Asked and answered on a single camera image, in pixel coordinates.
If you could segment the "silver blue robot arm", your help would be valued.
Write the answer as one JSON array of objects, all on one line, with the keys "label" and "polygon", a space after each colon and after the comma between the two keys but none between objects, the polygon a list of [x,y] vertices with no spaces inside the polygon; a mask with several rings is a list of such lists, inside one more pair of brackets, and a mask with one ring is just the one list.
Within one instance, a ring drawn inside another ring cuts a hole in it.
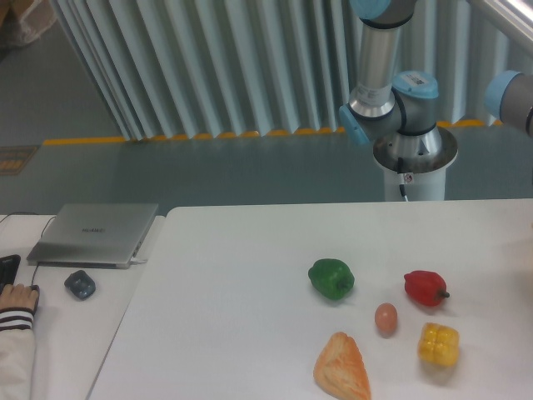
[{"label": "silver blue robot arm", "polygon": [[[415,13],[417,1],[350,1],[363,23],[360,71],[350,101],[341,106],[339,114],[346,132],[356,143],[368,143],[387,133],[408,133],[406,100],[420,100],[423,106],[438,98],[437,81],[431,75],[421,87],[407,89],[394,83],[393,77],[401,29]],[[525,1],[467,1],[477,8],[502,34],[516,41],[532,57],[532,6]],[[472,72],[447,77],[453,87],[467,88],[473,78],[473,67],[488,65],[488,56],[471,59]],[[402,76],[411,72],[404,71]],[[484,95],[487,112],[532,137],[532,74],[502,71],[487,83]]]}]

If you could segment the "white striped sleeve forearm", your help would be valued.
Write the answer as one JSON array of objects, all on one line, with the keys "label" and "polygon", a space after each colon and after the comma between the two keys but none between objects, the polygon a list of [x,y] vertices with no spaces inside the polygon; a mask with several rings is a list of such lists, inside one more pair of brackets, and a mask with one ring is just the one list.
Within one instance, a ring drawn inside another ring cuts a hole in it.
[{"label": "white striped sleeve forearm", "polygon": [[1,399],[29,399],[36,341],[34,312],[11,307],[1,311]]}]

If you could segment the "person's hand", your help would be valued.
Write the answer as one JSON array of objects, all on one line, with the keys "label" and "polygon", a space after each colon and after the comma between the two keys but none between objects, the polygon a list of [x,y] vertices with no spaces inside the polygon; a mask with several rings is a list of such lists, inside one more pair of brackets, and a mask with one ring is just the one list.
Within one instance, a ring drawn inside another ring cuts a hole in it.
[{"label": "person's hand", "polygon": [[1,311],[23,309],[32,312],[33,299],[30,286],[7,285],[1,292]]}]

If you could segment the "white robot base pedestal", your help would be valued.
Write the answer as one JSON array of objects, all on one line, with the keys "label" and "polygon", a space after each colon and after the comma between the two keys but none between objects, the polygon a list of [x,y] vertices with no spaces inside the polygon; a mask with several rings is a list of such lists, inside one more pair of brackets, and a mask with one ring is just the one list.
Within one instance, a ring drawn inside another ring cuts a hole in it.
[{"label": "white robot base pedestal", "polygon": [[446,170],[456,160],[456,138],[442,127],[418,136],[398,132],[379,138],[373,156],[389,202],[442,201]]}]

